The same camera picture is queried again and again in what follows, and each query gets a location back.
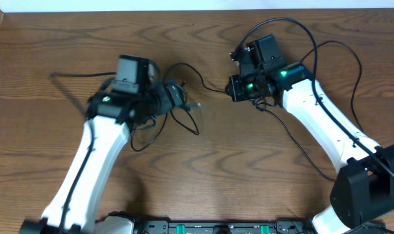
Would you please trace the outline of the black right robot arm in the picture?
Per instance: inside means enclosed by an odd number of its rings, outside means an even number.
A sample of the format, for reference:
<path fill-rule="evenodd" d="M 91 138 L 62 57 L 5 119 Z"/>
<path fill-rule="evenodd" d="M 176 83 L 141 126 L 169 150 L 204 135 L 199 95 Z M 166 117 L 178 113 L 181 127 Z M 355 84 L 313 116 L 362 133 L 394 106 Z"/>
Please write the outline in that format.
<path fill-rule="evenodd" d="M 329 156 L 336 172 L 330 206 L 312 219 L 317 233 L 344 233 L 394 210 L 394 145 L 381 147 L 326 96 L 301 62 L 288 64 L 273 35 L 232 52 L 239 73 L 225 87 L 233 101 L 272 97 Z"/>

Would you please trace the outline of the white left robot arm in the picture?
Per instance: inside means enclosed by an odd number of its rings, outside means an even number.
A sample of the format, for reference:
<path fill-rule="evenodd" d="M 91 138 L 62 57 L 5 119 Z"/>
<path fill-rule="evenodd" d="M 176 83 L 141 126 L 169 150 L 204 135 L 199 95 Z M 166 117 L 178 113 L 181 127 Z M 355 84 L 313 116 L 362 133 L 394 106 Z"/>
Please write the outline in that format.
<path fill-rule="evenodd" d="M 120 55 L 88 99 L 83 135 L 66 177 L 37 222 L 25 220 L 20 233 L 133 233 L 134 222 L 118 214 L 96 220 L 99 201 L 122 148 L 137 128 L 183 107 L 187 93 L 165 81 L 156 63 Z"/>

